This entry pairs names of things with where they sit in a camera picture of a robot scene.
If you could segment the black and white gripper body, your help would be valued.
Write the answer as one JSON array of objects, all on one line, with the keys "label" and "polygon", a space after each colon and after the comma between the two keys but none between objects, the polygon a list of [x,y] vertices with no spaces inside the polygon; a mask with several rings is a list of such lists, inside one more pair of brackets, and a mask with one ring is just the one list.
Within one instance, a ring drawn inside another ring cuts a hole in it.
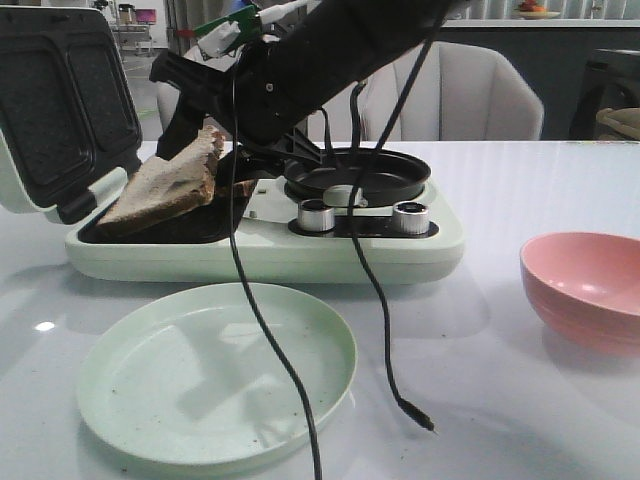
[{"label": "black and white gripper body", "polygon": [[321,53],[291,36],[250,44],[224,72],[198,63],[194,103],[250,151],[318,165],[319,149],[296,125],[325,103]]}]

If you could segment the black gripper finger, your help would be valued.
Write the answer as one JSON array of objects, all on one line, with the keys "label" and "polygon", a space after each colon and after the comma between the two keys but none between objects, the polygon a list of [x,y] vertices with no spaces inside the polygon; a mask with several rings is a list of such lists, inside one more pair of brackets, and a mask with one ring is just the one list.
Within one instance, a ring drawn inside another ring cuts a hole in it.
[{"label": "black gripper finger", "polygon": [[175,112],[158,139],[156,155],[164,160],[173,159],[196,139],[205,117],[206,113],[195,107],[189,98],[179,97]]}]

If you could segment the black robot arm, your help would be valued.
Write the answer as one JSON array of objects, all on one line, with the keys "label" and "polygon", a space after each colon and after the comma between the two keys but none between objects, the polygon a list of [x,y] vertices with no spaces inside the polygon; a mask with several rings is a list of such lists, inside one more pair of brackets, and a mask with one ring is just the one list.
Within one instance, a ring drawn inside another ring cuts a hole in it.
[{"label": "black robot arm", "polygon": [[464,1],[323,1],[281,40],[246,46],[237,67],[219,71],[166,51],[150,79],[179,92],[157,143],[170,160],[212,117],[246,147],[271,147],[352,83],[437,32]]}]

